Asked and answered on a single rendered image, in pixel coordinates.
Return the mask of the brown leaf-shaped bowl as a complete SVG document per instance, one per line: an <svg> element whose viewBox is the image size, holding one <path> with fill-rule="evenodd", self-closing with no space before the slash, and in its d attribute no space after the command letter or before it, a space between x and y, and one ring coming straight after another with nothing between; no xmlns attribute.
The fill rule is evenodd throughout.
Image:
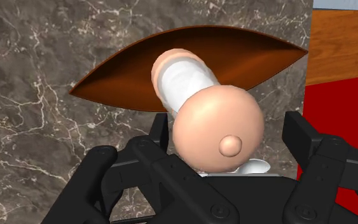
<svg viewBox="0 0 358 224"><path fill-rule="evenodd" d="M199 56L221 84L246 90L307 54L288 41L248 29L180 27L150 35L116 52L80 80L70 94L118 108L164 112L151 82L151 68L158 56L172 48Z"/></svg>

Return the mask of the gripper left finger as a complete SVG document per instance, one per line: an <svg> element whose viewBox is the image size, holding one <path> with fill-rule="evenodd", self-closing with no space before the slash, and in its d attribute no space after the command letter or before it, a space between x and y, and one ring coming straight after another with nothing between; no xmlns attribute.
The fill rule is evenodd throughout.
<svg viewBox="0 0 358 224"><path fill-rule="evenodd" d="M239 224L238 209L177 155L167 154L168 116L155 115L149 134L118 151L92 148L41 224ZM126 188L138 186L153 216L109 221Z"/></svg>

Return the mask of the red robot stand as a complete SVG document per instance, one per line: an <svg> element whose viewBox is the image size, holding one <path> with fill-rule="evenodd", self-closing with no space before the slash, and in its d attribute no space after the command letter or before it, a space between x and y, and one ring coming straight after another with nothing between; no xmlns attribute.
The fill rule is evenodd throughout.
<svg viewBox="0 0 358 224"><path fill-rule="evenodd" d="M358 149L358 78L305 87L303 116L319 132Z"/></svg>

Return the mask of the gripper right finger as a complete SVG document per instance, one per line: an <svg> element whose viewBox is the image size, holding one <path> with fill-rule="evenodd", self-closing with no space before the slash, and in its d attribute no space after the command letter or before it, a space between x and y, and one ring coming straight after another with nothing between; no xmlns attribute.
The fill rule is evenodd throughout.
<svg viewBox="0 0 358 224"><path fill-rule="evenodd" d="M358 149L318 133L297 111L285 113L282 140L303 171L284 206L283 224L358 224L358 215L335 202L339 188L358 195Z"/></svg>

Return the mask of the pink and white bald figure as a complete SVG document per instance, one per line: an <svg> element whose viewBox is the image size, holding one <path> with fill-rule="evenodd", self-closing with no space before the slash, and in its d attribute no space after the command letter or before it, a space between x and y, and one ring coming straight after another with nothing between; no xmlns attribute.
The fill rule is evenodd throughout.
<svg viewBox="0 0 358 224"><path fill-rule="evenodd" d="M172 114L179 156L201 176L266 173L270 164L251 155L264 132L263 113L246 90L222 85L194 53L162 53L151 71L153 88Z"/></svg>

